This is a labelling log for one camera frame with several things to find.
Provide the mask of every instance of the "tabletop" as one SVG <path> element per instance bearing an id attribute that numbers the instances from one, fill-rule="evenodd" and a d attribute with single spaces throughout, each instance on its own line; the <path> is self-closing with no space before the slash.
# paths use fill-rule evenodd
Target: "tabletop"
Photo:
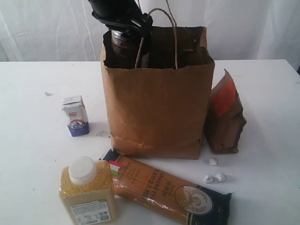
<path id="1" fill-rule="evenodd" d="M 239 153 L 213 155 L 207 144 L 199 160 L 139 159 L 188 181 L 233 192 L 230 225 L 299 224 L 300 76 L 285 60 L 216 61 L 213 84 L 232 75 L 247 124 Z M 82 95 L 90 133 L 71 137 L 61 111 L 63 97 Z M 71 225 L 58 197 L 60 172 L 79 156 L 94 160 L 110 149 L 99 62 L 0 63 L 0 223 Z M 215 157 L 219 166 L 210 166 Z M 224 173 L 226 183 L 204 184 Z M 177 224 L 117 198 L 114 223 Z"/>

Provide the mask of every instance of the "small white rock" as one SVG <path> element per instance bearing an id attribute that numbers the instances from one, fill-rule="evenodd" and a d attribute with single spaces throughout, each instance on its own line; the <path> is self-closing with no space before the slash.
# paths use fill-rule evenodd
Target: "small white rock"
<path id="1" fill-rule="evenodd" d="M 211 158 L 210 165 L 218 165 L 218 160 L 216 158 Z"/>
<path id="2" fill-rule="evenodd" d="M 219 181 L 219 182 L 225 182 L 225 181 L 226 181 L 226 176 L 225 176 L 224 174 L 222 174 L 222 173 L 218 173 L 218 174 L 216 175 L 216 179 L 217 179 L 217 181 Z"/>
<path id="3" fill-rule="evenodd" d="M 205 178 L 204 178 L 204 182 L 205 182 L 206 184 L 210 184 L 210 183 L 213 182 L 213 181 L 214 181 L 213 176 L 206 175 Z"/>

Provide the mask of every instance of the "pasta package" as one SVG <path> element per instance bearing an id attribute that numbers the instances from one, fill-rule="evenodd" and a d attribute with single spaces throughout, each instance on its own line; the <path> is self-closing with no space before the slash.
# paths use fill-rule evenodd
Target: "pasta package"
<path id="1" fill-rule="evenodd" d="M 226 225 L 231 193 L 223 195 L 109 151 L 113 191 L 183 225 Z"/>

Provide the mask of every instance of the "white curtain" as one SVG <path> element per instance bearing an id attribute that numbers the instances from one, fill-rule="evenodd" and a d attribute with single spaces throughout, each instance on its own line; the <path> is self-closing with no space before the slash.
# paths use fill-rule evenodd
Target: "white curtain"
<path id="1" fill-rule="evenodd" d="M 143 12 L 165 0 L 140 0 Z M 300 0 L 169 0 L 178 26 L 206 26 L 216 60 L 300 65 Z M 0 61 L 99 60 L 106 27 L 87 0 L 0 0 Z M 154 25 L 170 26 L 155 12 Z"/>

